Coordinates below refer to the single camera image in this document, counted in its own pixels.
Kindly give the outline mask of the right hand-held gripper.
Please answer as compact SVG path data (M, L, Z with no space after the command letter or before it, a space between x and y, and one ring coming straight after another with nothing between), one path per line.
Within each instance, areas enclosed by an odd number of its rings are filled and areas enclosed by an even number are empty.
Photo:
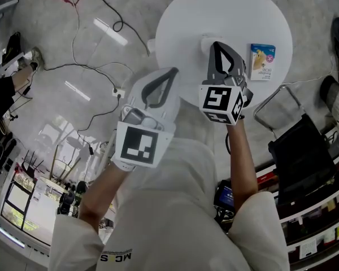
M253 98L247 88L246 64L243 58L230 46L220 41L210 47L207 78L224 78L216 84L202 84L199 87L199 109L213 123L236 125L241 111Z

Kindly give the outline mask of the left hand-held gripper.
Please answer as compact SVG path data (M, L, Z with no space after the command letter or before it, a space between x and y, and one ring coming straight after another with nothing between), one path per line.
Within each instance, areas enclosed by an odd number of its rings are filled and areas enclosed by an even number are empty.
M179 111L179 89L180 73L175 67L153 71L133 85L128 95L133 106L126 104L121 110L111 159L136 167L159 165L176 130L173 121Z

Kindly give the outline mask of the person's right forearm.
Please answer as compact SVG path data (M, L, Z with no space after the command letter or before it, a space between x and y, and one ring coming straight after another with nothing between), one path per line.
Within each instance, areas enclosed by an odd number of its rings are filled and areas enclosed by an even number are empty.
M252 195L258 192L255 166L243 120L227 125L230 148L231 185L236 213Z

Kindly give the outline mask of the person's left forearm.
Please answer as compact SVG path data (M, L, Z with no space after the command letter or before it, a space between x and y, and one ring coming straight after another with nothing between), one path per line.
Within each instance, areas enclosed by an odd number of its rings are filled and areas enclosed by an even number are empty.
M78 219L89 224L98 233L100 221L129 174L130 172L121 170L114 163L107 166L84 194Z

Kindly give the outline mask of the blue and white carton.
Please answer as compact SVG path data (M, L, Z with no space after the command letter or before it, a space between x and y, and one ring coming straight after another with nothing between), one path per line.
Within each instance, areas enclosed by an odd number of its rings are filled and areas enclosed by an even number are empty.
M274 45L252 43L250 53L250 79L252 81L270 81L275 67L276 47Z

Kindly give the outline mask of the white wristband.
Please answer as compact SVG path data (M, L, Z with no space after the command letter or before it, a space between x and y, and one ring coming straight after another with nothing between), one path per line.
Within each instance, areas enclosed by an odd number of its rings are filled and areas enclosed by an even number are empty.
M124 172L132 172L136 168L135 165L131 165L117 159L112 159L111 162Z

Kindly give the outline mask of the person's white shirt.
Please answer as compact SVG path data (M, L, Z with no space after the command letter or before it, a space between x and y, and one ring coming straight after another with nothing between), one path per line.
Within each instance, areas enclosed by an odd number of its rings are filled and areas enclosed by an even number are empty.
M49 271L289 271L273 195L248 198L225 233L216 185L210 149L173 139L157 168L138 168L122 184L107 242L80 219L56 217Z

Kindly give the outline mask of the woven lampshade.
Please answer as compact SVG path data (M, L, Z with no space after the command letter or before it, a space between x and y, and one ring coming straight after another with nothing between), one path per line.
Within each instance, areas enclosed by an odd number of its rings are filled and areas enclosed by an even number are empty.
M320 97L339 124L339 83L333 76L327 76L321 83Z

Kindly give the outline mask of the tablet screen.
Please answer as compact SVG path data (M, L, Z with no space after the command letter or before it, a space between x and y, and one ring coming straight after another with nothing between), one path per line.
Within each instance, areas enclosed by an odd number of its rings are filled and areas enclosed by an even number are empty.
M231 182L222 180L214 196L214 205L227 211L234 211L234 198Z

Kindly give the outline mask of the black chair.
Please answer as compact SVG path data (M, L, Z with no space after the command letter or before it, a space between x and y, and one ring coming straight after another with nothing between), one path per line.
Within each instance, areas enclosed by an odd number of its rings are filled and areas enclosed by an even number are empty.
M315 191L335 173L324 137L307 114L268 144L279 178L278 204L288 204Z

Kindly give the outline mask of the white shelf unit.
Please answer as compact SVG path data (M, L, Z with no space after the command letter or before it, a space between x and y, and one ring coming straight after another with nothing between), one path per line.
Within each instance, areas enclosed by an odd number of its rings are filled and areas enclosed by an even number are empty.
M334 164L322 187L277 208L291 271L339 270L339 156Z

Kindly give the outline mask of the metal chair frame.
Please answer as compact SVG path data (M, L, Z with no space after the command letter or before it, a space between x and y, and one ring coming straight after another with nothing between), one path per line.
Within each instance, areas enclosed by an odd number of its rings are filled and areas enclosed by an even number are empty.
M290 87L281 85L253 112L256 122L272 133L298 121L305 109Z

